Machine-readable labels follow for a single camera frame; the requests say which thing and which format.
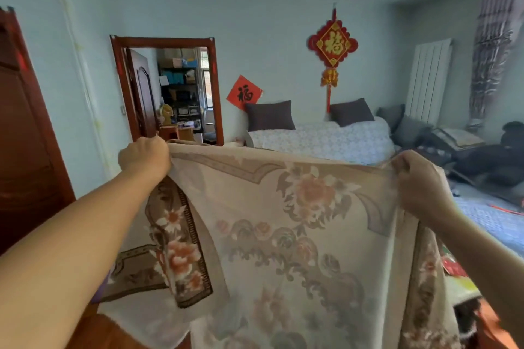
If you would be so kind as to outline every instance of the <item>blue bedsheet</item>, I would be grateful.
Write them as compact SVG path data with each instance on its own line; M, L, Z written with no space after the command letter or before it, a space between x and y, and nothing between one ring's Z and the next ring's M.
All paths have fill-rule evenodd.
M497 210L489 204L510 210L515 210L514 206L498 199L459 197L455 202L471 220L524 258L524 216Z

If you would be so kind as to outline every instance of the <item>floral blanket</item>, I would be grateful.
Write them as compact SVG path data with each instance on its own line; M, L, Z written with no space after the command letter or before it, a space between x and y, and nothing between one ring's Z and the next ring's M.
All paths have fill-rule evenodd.
M137 339L161 349L190 322L193 348L458 348L434 235L399 210L387 167L169 146L101 306L169 293Z

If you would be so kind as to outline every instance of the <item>wooden floor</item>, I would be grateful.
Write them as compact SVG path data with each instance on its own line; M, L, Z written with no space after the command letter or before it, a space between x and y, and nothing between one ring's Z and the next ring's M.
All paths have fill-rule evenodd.
M136 342L107 316L96 314L96 308L93 307L86 309L66 349L149 348ZM189 334L176 349L191 349Z

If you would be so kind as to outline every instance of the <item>hand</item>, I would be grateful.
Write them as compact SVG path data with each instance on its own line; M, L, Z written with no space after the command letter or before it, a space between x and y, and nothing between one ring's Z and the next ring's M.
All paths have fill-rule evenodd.
M430 228L455 210L444 170L415 151L404 151L392 160L398 176L400 205Z
M166 141L158 136L140 137L119 152L118 164L122 172L143 174L144 177L151 178L156 185L171 168L169 148Z

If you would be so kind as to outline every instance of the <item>white radiator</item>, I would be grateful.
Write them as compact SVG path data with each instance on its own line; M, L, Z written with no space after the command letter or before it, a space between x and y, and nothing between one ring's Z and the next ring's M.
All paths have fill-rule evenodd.
M406 115L436 125L451 62L451 39L419 44L411 69Z

